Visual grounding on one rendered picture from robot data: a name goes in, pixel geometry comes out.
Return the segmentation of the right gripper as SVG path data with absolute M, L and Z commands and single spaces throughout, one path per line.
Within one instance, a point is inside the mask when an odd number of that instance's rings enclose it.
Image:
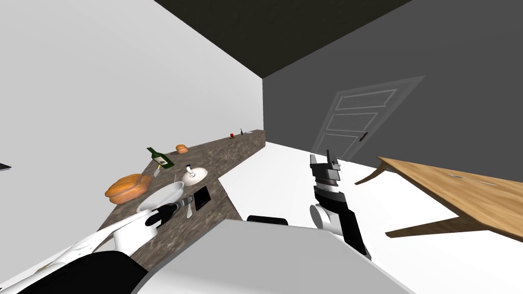
M 328 163 L 318 163 L 315 154 L 310 154 L 310 168 L 315 182 L 323 185 L 338 187 L 340 181 L 340 164 L 336 164 L 336 155 L 326 150 Z

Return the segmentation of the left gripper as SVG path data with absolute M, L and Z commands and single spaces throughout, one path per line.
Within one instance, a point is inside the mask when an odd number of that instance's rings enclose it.
M 206 186 L 202 187 L 194 193 L 194 204 L 196 211 L 199 211 L 209 201 L 211 201 L 211 197 Z

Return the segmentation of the white round dish with knob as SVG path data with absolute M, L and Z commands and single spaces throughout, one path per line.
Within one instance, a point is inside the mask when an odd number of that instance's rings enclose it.
M 208 170 L 202 167 L 192 168 L 190 164 L 186 166 L 186 172 L 181 178 L 184 186 L 193 186 L 203 181 L 208 175 Z

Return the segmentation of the white bowl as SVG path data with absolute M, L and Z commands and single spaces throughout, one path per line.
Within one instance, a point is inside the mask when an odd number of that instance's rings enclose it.
M 174 203 L 183 194 L 184 183 L 181 181 L 171 183 L 148 196 L 136 209 L 137 213 L 144 210 L 154 210 L 160 206 Z

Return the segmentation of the green wine bottle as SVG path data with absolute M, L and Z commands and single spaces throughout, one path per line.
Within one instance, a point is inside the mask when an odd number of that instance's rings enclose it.
M 151 158 L 162 168 L 168 169 L 174 166 L 166 154 L 157 152 L 153 148 L 147 148 L 147 150 L 151 153 Z

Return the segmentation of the grey panel door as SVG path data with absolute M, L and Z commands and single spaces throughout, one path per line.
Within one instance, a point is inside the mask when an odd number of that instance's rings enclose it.
M 418 76 L 339 91 L 331 104 L 312 153 L 333 152 L 350 161 L 424 79 Z M 359 138 L 368 132 L 363 141 Z

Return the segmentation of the large orange bread loaf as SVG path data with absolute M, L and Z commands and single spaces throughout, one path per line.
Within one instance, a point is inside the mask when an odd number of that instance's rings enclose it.
M 132 174 L 117 180 L 105 192 L 105 197 L 113 204 L 119 205 L 144 194 L 153 178 L 143 174 Z

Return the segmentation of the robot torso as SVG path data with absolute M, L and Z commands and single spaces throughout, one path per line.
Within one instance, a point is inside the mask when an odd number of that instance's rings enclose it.
M 133 294 L 415 294 L 320 229 L 225 219 L 184 233 Z

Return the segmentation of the wooden table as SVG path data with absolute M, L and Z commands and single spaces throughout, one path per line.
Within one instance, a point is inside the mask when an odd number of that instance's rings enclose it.
M 386 232 L 390 238 L 488 230 L 523 242 L 523 183 L 380 157 L 364 184 L 390 169 L 456 217 Z

